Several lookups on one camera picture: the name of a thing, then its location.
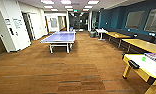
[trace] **blue wall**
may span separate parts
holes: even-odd
[[[99,16],[99,24],[98,28],[107,29],[110,27],[111,19],[112,18],[112,11],[110,10],[100,10]]]
[[[105,29],[116,28],[127,31],[128,28],[125,28],[125,25],[129,12],[145,11],[139,29],[130,29],[130,32],[149,35],[151,31],[144,31],[144,26],[146,25],[151,9],[156,9],[156,0],[147,0],[126,7],[103,10],[103,13],[100,14],[100,17],[102,18],[99,19],[99,23],[101,26],[104,26]]]

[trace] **table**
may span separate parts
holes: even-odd
[[[50,43],[50,52],[53,53],[52,48],[54,46],[66,46],[67,53],[69,48],[72,48],[72,43],[75,41],[75,31],[60,31],[55,32],[52,35],[41,40],[41,43]]]
[[[127,53],[130,50],[130,45],[131,44],[136,46],[136,47],[139,47],[139,48],[141,48],[143,50],[146,50],[148,52],[156,53],[156,44],[153,44],[153,43],[150,43],[150,42],[147,42],[147,41],[144,41],[144,40],[140,40],[140,39],[122,39],[122,40],[129,43]]]
[[[102,39],[102,33],[107,33],[108,31],[106,31],[104,29],[96,29],[96,31],[98,32],[98,36],[99,36],[99,33],[101,33],[101,37],[98,40],[105,40],[105,39]]]
[[[123,35],[123,34],[120,34],[120,33],[117,33],[117,32],[107,32],[106,34],[110,36],[109,41],[111,40],[111,37],[119,39],[118,48],[121,46],[121,39],[122,38],[130,38],[130,36]]]
[[[126,69],[123,73],[123,78],[127,79],[127,76],[132,69],[129,64],[129,60],[134,61],[140,67],[139,69],[133,69],[150,87],[145,94],[156,94],[156,62],[146,57],[145,61],[142,58],[145,55],[142,54],[125,54],[123,60],[127,63]]]

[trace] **blue ping pong table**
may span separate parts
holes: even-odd
[[[50,52],[53,53],[52,48],[54,46],[66,46],[67,53],[69,53],[69,48],[72,48],[72,43],[75,41],[75,31],[59,31],[41,40],[41,43],[50,44]]]

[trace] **ceiling light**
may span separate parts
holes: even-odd
[[[88,4],[97,4],[99,1],[89,1]]]
[[[62,4],[71,4],[71,1],[61,1]]]
[[[58,11],[58,9],[51,9],[52,11]]]
[[[74,16],[74,13],[71,13],[72,16]]]
[[[45,8],[53,8],[52,6],[44,6]]]
[[[83,11],[88,11],[89,9],[83,9]]]
[[[65,6],[65,8],[73,8],[73,6]]]
[[[73,11],[73,9],[67,9],[68,11]]]
[[[54,4],[54,2],[51,0],[41,0],[41,2],[43,2],[45,4]]]
[[[84,8],[92,8],[93,6],[85,6]]]

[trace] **ceiling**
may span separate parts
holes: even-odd
[[[50,9],[45,9],[44,5],[41,0],[18,0],[19,2],[29,4],[38,8],[43,8],[44,11],[51,11]],[[65,9],[66,5],[63,5],[60,1],[61,0],[52,0],[54,4],[52,5],[53,8],[58,9],[58,11],[67,11]],[[87,6],[87,2],[90,0],[71,0],[73,9],[77,9],[78,12],[82,12],[84,6]],[[99,0],[99,3],[97,5],[92,5],[93,8],[91,8],[89,11],[99,11],[101,8],[104,9],[111,9],[118,6],[127,6],[134,3],[138,3],[145,0]]]

